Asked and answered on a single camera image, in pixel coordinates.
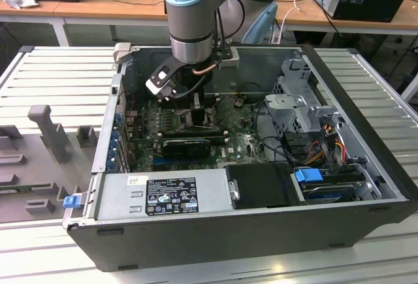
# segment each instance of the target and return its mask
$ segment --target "metal case frame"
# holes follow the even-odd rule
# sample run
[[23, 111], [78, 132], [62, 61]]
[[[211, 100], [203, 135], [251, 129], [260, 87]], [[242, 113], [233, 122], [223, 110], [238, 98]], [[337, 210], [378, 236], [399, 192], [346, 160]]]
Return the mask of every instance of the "metal case frame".
[[[383, 177], [392, 180], [404, 198], [398, 195], [394, 199], [349, 204], [100, 221], [97, 215], [106, 174], [100, 172], [101, 162], [97, 161], [97, 165], [95, 160], [84, 216], [71, 219], [68, 212], [64, 225], [98, 269], [112, 272], [349, 247], [379, 226], [399, 223], [418, 210], [418, 188], [329, 68], [312, 47], [295, 49], [354, 126]], [[113, 115], [114, 107], [108, 104], [105, 117], [113, 119]], [[100, 142], [109, 141], [104, 129], [105, 125], [98, 152]], [[121, 181], [127, 175], [118, 174]]]

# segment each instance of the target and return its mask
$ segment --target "warning label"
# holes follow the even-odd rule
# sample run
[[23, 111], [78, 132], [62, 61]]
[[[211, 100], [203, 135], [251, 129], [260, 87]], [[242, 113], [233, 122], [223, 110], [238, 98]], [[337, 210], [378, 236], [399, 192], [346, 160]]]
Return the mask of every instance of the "warning label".
[[199, 212], [196, 179], [148, 180], [145, 209], [147, 215]]

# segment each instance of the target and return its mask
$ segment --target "metal slotted table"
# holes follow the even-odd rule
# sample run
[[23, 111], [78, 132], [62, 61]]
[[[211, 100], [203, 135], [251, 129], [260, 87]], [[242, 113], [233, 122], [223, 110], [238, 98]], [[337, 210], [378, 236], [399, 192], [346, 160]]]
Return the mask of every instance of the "metal slotted table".
[[[347, 50], [317, 52], [408, 174], [418, 180], [416, 113], [359, 55]], [[63, 123], [66, 131], [86, 121], [99, 131], [115, 73], [112, 48], [50, 47], [19, 53], [0, 78], [0, 119], [22, 133], [37, 133], [25, 114], [32, 104], [48, 103], [55, 112], [52, 120]], [[2, 283], [19, 284], [63, 279], [138, 284], [416, 283], [418, 216], [380, 227], [352, 248], [112, 274], [95, 268], [60, 219], [8, 223], [0, 225], [0, 261]]]

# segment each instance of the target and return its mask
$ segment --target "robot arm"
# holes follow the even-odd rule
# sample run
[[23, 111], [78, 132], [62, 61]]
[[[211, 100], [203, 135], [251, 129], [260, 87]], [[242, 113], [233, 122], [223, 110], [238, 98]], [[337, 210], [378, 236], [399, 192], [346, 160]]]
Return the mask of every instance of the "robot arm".
[[212, 55], [215, 11], [225, 0], [165, 0], [173, 56], [196, 65]]

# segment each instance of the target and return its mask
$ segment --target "desk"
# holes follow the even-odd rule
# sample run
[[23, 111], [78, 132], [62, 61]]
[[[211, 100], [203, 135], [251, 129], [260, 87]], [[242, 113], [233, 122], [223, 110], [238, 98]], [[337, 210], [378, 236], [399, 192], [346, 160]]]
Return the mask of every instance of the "desk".
[[[335, 32], [314, 0], [300, 1], [297, 5], [302, 10], [294, 10], [288, 15], [285, 22], [286, 30]], [[279, 11], [276, 15], [279, 22], [283, 21], [290, 8], [293, 8], [293, 2], [279, 2]], [[418, 3], [405, 0], [391, 23], [342, 20], [332, 22], [341, 33], [416, 35], [418, 33]]]
[[78, 3], [41, 1], [37, 8], [15, 10], [0, 2], [0, 22], [51, 24], [60, 46], [70, 46], [67, 24], [110, 25], [116, 39], [115, 25], [167, 26], [163, 0], [119, 0], [128, 3], [158, 3], [130, 5], [113, 0], [81, 0]]
[[[158, 3], [162, 0], [118, 0], [128, 3]], [[334, 32], [320, 7], [313, 0], [301, 1], [302, 11], [294, 10], [286, 19], [290, 31]], [[276, 18], [282, 22], [293, 3], [281, 2]], [[116, 39], [115, 25], [167, 26], [164, 4], [131, 5], [113, 0], [81, 0], [79, 3], [41, 1], [40, 7], [14, 10], [0, 2], [0, 21], [48, 23], [54, 27], [60, 46], [68, 46], [66, 24], [111, 25]], [[418, 3], [405, 0], [391, 23], [334, 21], [342, 33], [374, 33], [384, 35], [416, 35], [418, 33]]]

